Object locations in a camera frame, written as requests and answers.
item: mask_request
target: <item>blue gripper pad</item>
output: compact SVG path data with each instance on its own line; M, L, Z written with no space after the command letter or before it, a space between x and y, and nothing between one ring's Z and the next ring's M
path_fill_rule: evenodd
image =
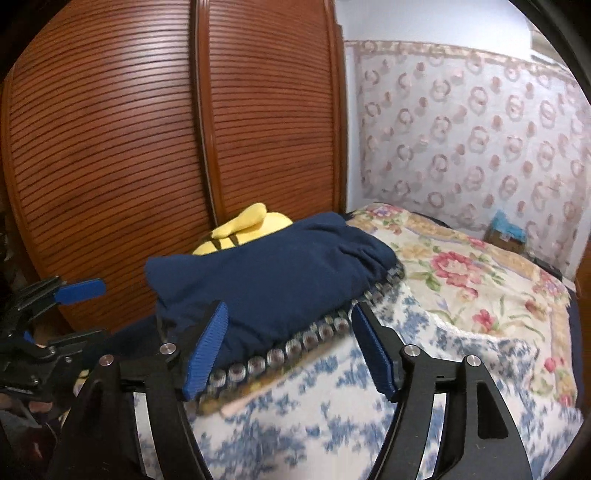
M71 285L64 285L56 294L54 299L62 305L72 305L79 301L95 299L104 295L107 291L105 282L100 278L86 280Z
M394 384L392 360L359 304L351 311L351 326L376 390L389 399L392 398L398 391Z
M195 396L205 390L207 379L212 371L217 353L228 330L228 306L220 302L205 327L195 350L187 363L187 375L183 385L185 400L194 400Z

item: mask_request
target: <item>wardrobe door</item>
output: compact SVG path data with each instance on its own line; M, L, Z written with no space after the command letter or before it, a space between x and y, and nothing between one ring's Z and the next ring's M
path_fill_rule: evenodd
M581 318L581 331L583 335L583 375L584 385L591 385L591 350L585 348L591 345L591 242L587 242L587 248L577 270L577 301L579 302L579 316ZM584 409L591 410L591 387L584 390Z
M339 210L346 159L332 1L200 0L198 18L218 221L253 202L292 219Z
M17 60L2 95L12 210L40 277L101 277L62 312L75 329L152 313L148 257L211 228L193 122L189 0L72 0Z

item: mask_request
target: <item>blue floral blanket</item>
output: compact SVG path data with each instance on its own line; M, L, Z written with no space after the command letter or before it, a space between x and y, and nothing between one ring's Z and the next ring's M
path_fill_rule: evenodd
M582 424L572 407L530 391L537 351L523 340L456 329L422 309L402 284L374 307L383 325L433 357L482 358L511 411L534 480L562 457ZM299 368L229 419L187 415L216 479L363 480L382 446L395 405L380 395L353 336L336 342L316 362ZM445 396L436 395L419 478L435 466ZM161 478L145 396L136 396L139 438L147 474Z

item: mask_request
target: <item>plush toy ear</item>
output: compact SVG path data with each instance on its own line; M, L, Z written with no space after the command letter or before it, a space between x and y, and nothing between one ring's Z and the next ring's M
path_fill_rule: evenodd
M264 220L267 214L267 207L264 203L255 203L250 205L236 218L233 218L229 222L220 225L212 232L212 238L222 239L227 238L233 233L244 230L250 226L256 225Z

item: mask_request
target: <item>floral wallpaper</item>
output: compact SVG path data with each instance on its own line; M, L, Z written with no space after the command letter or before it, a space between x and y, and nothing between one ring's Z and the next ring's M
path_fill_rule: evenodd
M365 197L479 237L501 209L564 271L590 193L590 106L572 75L463 47L347 45Z

